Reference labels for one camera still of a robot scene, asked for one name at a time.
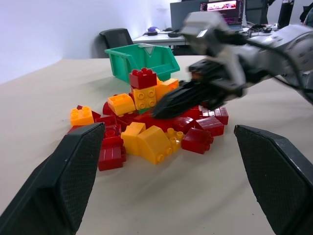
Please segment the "laptop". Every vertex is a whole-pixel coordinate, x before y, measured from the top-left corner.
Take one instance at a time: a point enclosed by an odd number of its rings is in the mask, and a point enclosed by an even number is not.
[[[244,0],[220,0],[201,2],[200,11],[218,11],[222,14],[230,30],[243,30]]]

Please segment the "beige table surface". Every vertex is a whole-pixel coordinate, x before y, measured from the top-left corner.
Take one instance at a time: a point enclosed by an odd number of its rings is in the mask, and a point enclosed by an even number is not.
[[[172,77],[201,57],[181,56]],[[108,96],[128,93],[108,59],[62,60],[0,86],[0,212],[69,130],[69,112],[101,112]],[[235,124],[289,138],[313,162],[313,109],[275,81],[229,102],[230,122],[205,155],[185,150],[155,166],[130,156],[124,168],[97,172],[78,235],[272,235],[240,156]]]

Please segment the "orange lego brick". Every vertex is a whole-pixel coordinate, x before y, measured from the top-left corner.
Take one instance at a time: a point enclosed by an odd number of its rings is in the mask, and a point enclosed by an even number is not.
[[[71,126],[84,126],[93,124],[91,108],[88,106],[82,107],[82,109],[72,109],[70,111],[70,124]]]
[[[132,122],[121,134],[127,154],[140,155],[137,136],[146,130],[145,123]]]
[[[184,133],[181,131],[174,131],[173,128],[168,128],[166,132],[167,138],[172,144],[173,153],[181,148],[181,141],[184,138]]]
[[[156,87],[148,87],[145,89],[133,89],[135,107],[137,110],[148,109],[154,107],[157,103]]]
[[[179,87],[179,81],[175,78],[170,78],[167,81],[159,84],[156,87],[156,101],[159,102],[166,93]]]
[[[159,164],[173,153],[172,144],[161,128],[152,126],[137,136],[140,156],[153,164]]]
[[[108,105],[116,115],[136,110],[133,99],[128,94],[118,94],[108,98]]]

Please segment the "office chair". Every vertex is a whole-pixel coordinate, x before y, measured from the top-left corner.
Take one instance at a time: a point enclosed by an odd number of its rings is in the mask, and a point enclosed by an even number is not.
[[[129,32],[125,28],[114,28],[99,33],[104,37],[107,49],[134,44]]]

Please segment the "computer mouse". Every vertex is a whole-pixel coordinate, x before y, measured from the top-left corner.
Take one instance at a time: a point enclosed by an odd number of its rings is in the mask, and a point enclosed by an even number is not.
[[[272,28],[270,28],[270,27],[264,27],[264,28],[263,28],[263,32],[264,32],[264,33],[271,33],[271,32],[272,32]]]
[[[166,29],[164,30],[164,32],[171,32],[171,31],[173,31],[173,29],[172,29],[171,27],[166,28]]]

